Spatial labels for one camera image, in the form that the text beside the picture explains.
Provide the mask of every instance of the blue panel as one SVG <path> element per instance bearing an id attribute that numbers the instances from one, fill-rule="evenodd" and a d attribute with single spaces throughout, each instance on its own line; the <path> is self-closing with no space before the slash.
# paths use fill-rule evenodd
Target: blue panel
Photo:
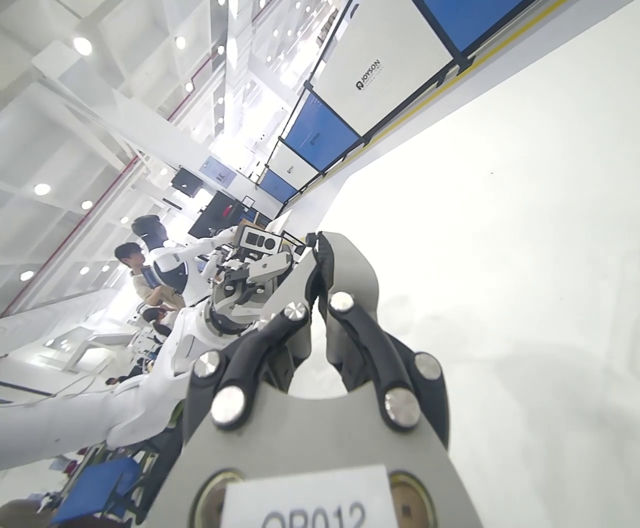
<path id="1" fill-rule="evenodd" d="M 418 0 L 427 4 L 459 50 L 489 30 L 520 0 Z"/>
<path id="2" fill-rule="evenodd" d="M 253 222 L 255 220 L 255 211 L 251 209 L 249 209 L 249 211 L 245 211 L 240 216 L 240 220 L 242 220 L 243 218 L 246 218 L 249 222 Z"/>
<path id="3" fill-rule="evenodd" d="M 285 142 L 309 165 L 322 171 L 357 139 L 355 132 L 310 93 Z"/>
<path id="4" fill-rule="evenodd" d="M 118 458 L 85 467 L 51 523 L 58 524 L 107 510 L 112 506 L 109 498 L 113 489 L 118 486 L 117 494 L 124 496 L 136 482 L 140 472 L 140 465 L 132 458 Z M 125 514 L 122 506 L 111 508 L 110 512 L 120 518 Z"/>
<path id="5" fill-rule="evenodd" d="M 229 188 L 229 185 L 236 177 L 236 171 L 220 163 L 213 156 L 207 158 L 204 165 L 200 167 L 200 172 L 222 185 L 225 189 Z"/>
<path id="6" fill-rule="evenodd" d="M 267 174 L 264 175 L 260 182 L 260 187 L 279 202 L 286 202 L 298 192 L 297 189 L 289 185 L 273 170 L 267 170 Z"/>

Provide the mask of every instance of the cable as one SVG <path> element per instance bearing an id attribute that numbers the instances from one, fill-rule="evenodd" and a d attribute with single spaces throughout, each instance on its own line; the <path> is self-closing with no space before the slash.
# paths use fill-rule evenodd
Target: cable
<path id="1" fill-rule="evenodd" d="M 68 388 L 73 387 L 76 383 L 78 383 L 79 381 L 85 380 L 86 378 L 93 378 L 92 382 L 89 383 L 84 389 L 82 389 L 80 392 L 77 392 L 76 394 L 63 394 L 63 397 L 75 397 L 75 396 L 81 396 L 82 394 L 84 394 L 89 387 L 91 387 L 93 385 L 93 382 L 97 379 L 97 375 L 96 374 L 87 374 L 86 376 L 83 376 L 82 378 L 79 378 L 77 380 L 72 381 L 71 383 L 69 383 L 66 387 L 61 388 L 57 393 L 55 394 L 51 394 L 51 396 L 45 396 L 44 398 L 40 398 L 39 400 L 36 401 L 26 401 L 24 403 L 3 403 L 0 404 L 0 409 L 7 409 L 9 407 L 25 407 L 25 406 L 30 406 L 30 405 L 37 405 L 38 403 L 51 399 L 51 398 L 55 398 L 56 396 L 60 396 L 60 394 L 64 391 L 66 391 Z M 94 394 L 102 394 L 103 392 L 111 392 L 113 389 L 109 388 L 106 390 L 96 390 Z"/>

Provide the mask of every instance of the person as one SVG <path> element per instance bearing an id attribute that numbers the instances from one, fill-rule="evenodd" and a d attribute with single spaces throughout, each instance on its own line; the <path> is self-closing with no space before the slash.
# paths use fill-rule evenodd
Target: person
<path id="1" fill-rule="evenodd" d="M 142 312 L 142 318 L 146 322 L 151 323 L 154 330 L 164 338 L 169 337 L 169 334 L 171 334 L 176 315 L 177 313 L 175 311 L 170 312 L 162 307 L 148 308 Z"/>
<path id="2" fill-rule="evenodd" d="M 145 267 L 145 256 L 142 248 L 135 242 L 127 242 L 115 249 L 115 257 L 125 266 L 131 269 L 133 286 L 138 296 L 150 306 L 163 306 L 168 309 L 180 310 L 184 308 L 184 299 L 173 288 L 162 284 L 156 288 L 151 288 L 147 279 L 142 274 Z"/>

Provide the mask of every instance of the ceiling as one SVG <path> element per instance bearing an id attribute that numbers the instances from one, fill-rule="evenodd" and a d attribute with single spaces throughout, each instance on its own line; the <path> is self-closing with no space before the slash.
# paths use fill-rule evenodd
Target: ceiling
<path id="1" fill-rule="evenodd" d="M 55 40 L 73 46 L 75 37 L 89 39 L 86 60 L 114 89 L 235 169 L 257 174 L 316 60 L 316 36 L 339 3 L 236 4 L 229 25 L 226 0 L 0 0 L 4 317 L 118 287 L 126 277 L 113 248 L 136 239 L 130 220 L 169 209 L 157 193 L 171 171 L 161 160 L 135 161 L 139 153 L 125 138 L 50 91 L 33 57 Z M 36 194 L 39 184 L 49 192 Z"/>

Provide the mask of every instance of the humanoid robot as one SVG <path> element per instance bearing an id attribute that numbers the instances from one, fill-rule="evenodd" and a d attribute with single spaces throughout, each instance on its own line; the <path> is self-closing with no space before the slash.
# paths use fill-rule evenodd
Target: humanoid robot
<path id="1" fill-rule="evenodd" d="M 193 364 L 186 445 L 145 525 L 480 528 L 447 456 L 440 363 L 378 326 L 376 275 L 345 237 L 307 243 L 254 328 Z M 286 393 L 311 352 L 316 299 L 348 393 L 297 399 Z"/>
<path id="2" fill-rule="evenodd" d="M 103 441 L 110 448 L 132 445 L 162 432 L 185 398 L 193 361 L 204 351 L 222 350 L 249 329 L 278 287 L 278 279 L 292 268 L 290 252 L 256 252 L 243 241 L 243 230 L 238 236 L 238 241 L 229 234 L 224 238 L 237 246 L 226 262 L 216 265 L 222 282 L 211 286 L 205 281 L 207 291 L 194 293 L 193 299 L 207 295 L 179 312 L 149 374 L 98 391 L 81 378 L 65 394 L 29 404 L 0 405 L 0 470 Z M 280 240 L 276 235 L 265 236 Z M 159 260 L 170 262 L 172 257 L 174 266 L 185 264 L 185 283 L 190 287 L 200 284 L 192 280 L 193 275 L 204 281 L 197 271 L 189 272 L 190 259 L 215 249 L 220 241 L 214 237 L 186 248 L 156 248 L 152 253 L 166 250 Z M 249 254 L 257 260 L 248 258 Z M 157 267 L 170 274 L 169 265 Z M 196 292 L 196 286 L 185 291 Z"/>
<path id="3" fill-rule="evenodd" d="M 131 230 L 146 244 L 156 278 L 180 293 L 189 307 L 208 297 L 209 280 L 218 274 L 218 265 L 223 257 L 219 248 L 234 241 L 237 227 L 230 227 L 217 236 L 201 238 L 195 244 L 180 248 L 164 247 L 168 236 L 155 214 L 136 218 Z M 207 256 L 208 262 L 200 272 L 198 259 L 203 255 Z"/>

